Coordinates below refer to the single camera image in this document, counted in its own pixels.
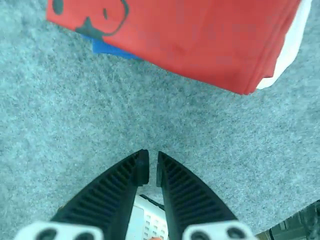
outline white plastic part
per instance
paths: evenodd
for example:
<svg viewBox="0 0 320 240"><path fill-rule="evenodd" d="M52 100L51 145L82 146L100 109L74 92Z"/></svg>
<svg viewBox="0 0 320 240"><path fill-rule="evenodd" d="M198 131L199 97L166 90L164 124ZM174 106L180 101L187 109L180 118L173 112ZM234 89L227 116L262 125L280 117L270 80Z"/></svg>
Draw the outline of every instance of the white plastic part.
<svg viewBox="0 0 320 240"><path fill-rule="evenodd" d="M286 68L296 59L310 13L311 2L312 0L301 0L293 22L285 35L282 50L276 60L273 77L263 78L256 87L257 89L264 89L274 84Z"/></svg>
<svg viewBox="0 0 320 240"><path fill-rule="evenodd" d="M238 220L188 226L182 240L258 240L250 228Z"/></svg>
<svg viewBox="0 0 320 240"><path fill-rule="evenodd" d="M40 234L48 229L56 231L54 240L75 240L77 239L77 236L85 233L91 234L94 237L94 240L104 240L103 232L97 227L54 221L36 221L22 228L15 236L14 240L37 240L39 239Z"/></svg>
<svg viewBox="0 0 320 240"><path fill-rule="evenodd" d="M138 195L135 196L133 205L133 208L143 209L144 225L141 229L141 240L149 240L151 238L168 240L168 226L165 211ZM131 240L128 234L126 235L126 240Z"/></svg>

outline carpet floor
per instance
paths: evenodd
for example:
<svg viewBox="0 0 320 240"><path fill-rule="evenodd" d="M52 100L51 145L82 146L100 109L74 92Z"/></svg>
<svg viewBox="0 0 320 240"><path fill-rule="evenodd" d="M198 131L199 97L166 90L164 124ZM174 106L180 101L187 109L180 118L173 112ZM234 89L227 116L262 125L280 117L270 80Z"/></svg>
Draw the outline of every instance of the carpet floor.
<svg viewBox="0 0 320 240"><path fill-rule="evenodd" d="M198 175L255 233L320 199L320 1L299 54L249 96L144 61L94 55L45 21L45 0L0 0L0 239L49 220L140 149L163 203L157 151Z"/></svg>

